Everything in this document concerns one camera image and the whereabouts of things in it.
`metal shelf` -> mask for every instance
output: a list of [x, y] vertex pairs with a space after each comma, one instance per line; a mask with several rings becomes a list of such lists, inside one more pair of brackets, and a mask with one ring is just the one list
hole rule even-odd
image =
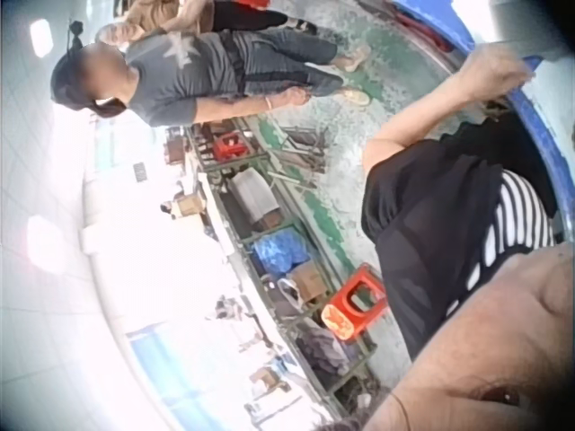
[[[243, 124], [237, 124], [237, 123], [235, 124], [237, 126], [237, 130], [242, 134], [244, 134], [247, 131], [246, 129], [248, 129], [248, 126], [245, 122], [243, 122]], [[250, 152], [248, 153], [248, 155], [243, 157], [237, 157], [229, 162], [213, 163], [210, 165], [205, 165], [201, 160], [201, 154], [199, 151], [198, 143], [193, 139], [188, 129], [186, 129], [186, 133], [190, 138], [192, 148], [194, 149], [199, 159], [200, 168], [204, 170], [204, 172], [206, 173], [221, 172], [222, 170], [225, 169], [235, 168], [248, 164], [257, 169], [264, 176], [264, 178], [268, 183], [271, 183], [272, 185], [277, 184], [277, 182], [273, 180], [273, 178], [268, 174], [268, 172], [278, 172], [278, 170], [276, 169], [274, 164], [270, 161], [270, 154], [265, 150], [264, 146], [258, 145], [258, 148], [253, 147], [250, 141], [255, 139], [254, 137], [252, 136], [248, 137], [243, 135], [246, 142], [250, 142]], [[330, 277], [330, 272], [325, 267], [326, 261], [328, 262], [329, 265], [331, 265], [331, 262], [325, 259], [325, 257], [322, 255], [320, 248], [318, 248], [316, 243], [314, 243], [314, 236], [311, 234], [312, 231], [309, 229], [309, 226], [306, 225], [306, 221], [299, 218], [298, 215], [293, 214], [291, 210], [291, 207], [293, 206], [290, 206], [287, 203], [287, 199], [293, 199], [293, 197], [286, 196], [282, 192], [281, 188], [272, 187], [274, 194], [276, 195], [276, 198], [279, 201], [280, 211], [282, 215], [285, 217], [285, 221], [277, 227], [271, 228], [261, 233], [255, 233], [249, 238], [241, 238], [234, 228], [234, 225], [232, 223], [232, 217], [228, 214], [224, 206], [224, 203], [221, 197], [219, 196], [218, 186], [213, 184], [213, 182], [211, 182], [209, 175], [208, 175], [208, 185], [210, 187], [211, 195], [213, 195], [213, 201], [216, 205], [217, 211], [224, 221], [226, 232], [232, 239], [232, 243], [234, 244], [234, 249], [236, 253], [241, 257], [241, 263], [243, 265], [243, 268], [238, 269], [247, 271], [247, 274], [250, 280], [252, 281], [258, 296], [260, 297], [263, 304], [267, 308], [270, 317], [275, 322], [278, 332], [282, 337], [286, 347], [288, 348], [291, 355], [299, 363], [299, 366], [304, 371], [307, 380], [312, 384], [314, 391], [318, 396], [318, 400], [325, 405], [325, 407], [330, 411], [330, 413], [335, 418], [340, 418], [347, 415], [349, 412], [347, 412], [345, 408], [341, 405], [341, 403], [338, 401], [337, 397], [335, 396], [335, 392], [338, 389], [340, 389], [343, 385], [345, 385], [349, 381], [349, 379], [357, 375], [360, 369], [365, 367], [365, 365], [367, 364], [367, 360], [374, 353], [376, 346], [372, 344], [372, 347], [369, 348], [365, 343], [364, 339], [359, 337], [356, 340], [359, 348], [358, 359], [354, 363], [350, 364], [349, 371], [345, 375], [339, 377], [335, 383], [332, 383], [330, 385], [329, 388], [325, 388], [315, 375], [312, 367], [307, 362], [307, 359], [304, 357], [299, 347], [296, 345], [295, 337], [293, 335], [295, 333], [293, 331], [295, 326], [299, 322], [303, 321], [305, 318], [311, 317], [314, 314], [314, 312], [317, 312], [318, 310], [323, 308], [325, 304], [329, 301], [331, 295], [337, 292], [338, 289], [333, 285], [333, 277]], [[294, 227], [300, 234], [302, 234], [302, 237], [305, 239], [306, 243], [310, 245], [310, 247], [313, 250], [317, 251], [316, 253], [317, 256], [314, 256], [316, 266], [320, 270], [323, 281], [328, 286], [329, 294], [327, 295], [327, 297], [318, 301], [316, 304], [306, 306], [303, 312], [299, 314], [297, 317], [291, 319], [281, 319], [276, 314], [274, 303], [268, 296], [266, 288], [261, 282], [260, 277], [255, 267], [253, 266], [252, 260], [250, 259], [249, 249], [250, 245], [258, 241], [260, 238], [290, 226]]]

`cardboard box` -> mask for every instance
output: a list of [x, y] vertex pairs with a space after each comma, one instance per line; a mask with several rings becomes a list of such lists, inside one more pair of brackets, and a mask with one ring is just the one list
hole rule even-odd
[[288, 277], [296, 282], [299, 297], [304, 303], [328, 291], [327, 285], [323, 282], [322, 275], [313, 260], [296, 267], [288, 274]]
[[279, 209], [274, 209], [269, 211], [268, 214], [258, 220], [257, 227], [259, 227], [262, 231], [267, 231], [269, 229], [273, 229], [274, 227], [278, 227], [282, 223], [284, 223], [284, 216], [281, 214]]
[[199, 214], [206, 208], [206, 204], [199, 194], [184, 196], [176, 202], [178, 202], [182, 217]]
[[263, 367], [260, 368], [258, 371], [256, 371], [254, 374], [252, 374], [250, 376], [250, 380], [252, 381], [252, 383], [256, 383], [259, 380], [261, 380], [262, 382], [265, 383], [266, 388], [270, 389], [279, 383], [279, 376], [271, 368]]

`bright light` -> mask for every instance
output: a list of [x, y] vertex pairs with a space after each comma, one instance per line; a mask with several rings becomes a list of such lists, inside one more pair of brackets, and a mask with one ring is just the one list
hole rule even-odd
[[38, 57], [42, 58], [46, 56], [52, 48], [54, 48], [52, 31], [50, 31], [48, 21], [37, 20], [30, 24], [30, 36], [32, 38], [34, 52]]
[[476, 44], [499, 41], [489, 0], [454, 0], [451, 6], [472, 33]]
[[64, 236], [41, 215], [28, 219], [28, 257], [39, 268], [62, 274], [66, 268]]

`pants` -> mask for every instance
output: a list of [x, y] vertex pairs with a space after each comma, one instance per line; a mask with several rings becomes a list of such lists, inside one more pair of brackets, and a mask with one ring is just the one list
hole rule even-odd
[[245, 33], [242, 39], [249, 47], [244, 59], [247, 95], [273, 94], [297, 86], [323, 97], [343, 86], [339, 76], [305, 64], [329, 65], [338, 50], [331, 42], [281, 29]]
[[248, 5], [236, 2], [214, 3], [213, 32], [222, 30], [259, 31], [269, 27], [279, 27], [288, 21], [288, 17], [280, 12], [260, 11]]

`black top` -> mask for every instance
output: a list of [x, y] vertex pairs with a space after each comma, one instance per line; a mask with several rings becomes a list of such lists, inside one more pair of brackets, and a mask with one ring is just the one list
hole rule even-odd
[[466, 289], [499, 199], [501, 166], [464, 150], [422, 141], [367, 177], [362, 228], [411, 358]]

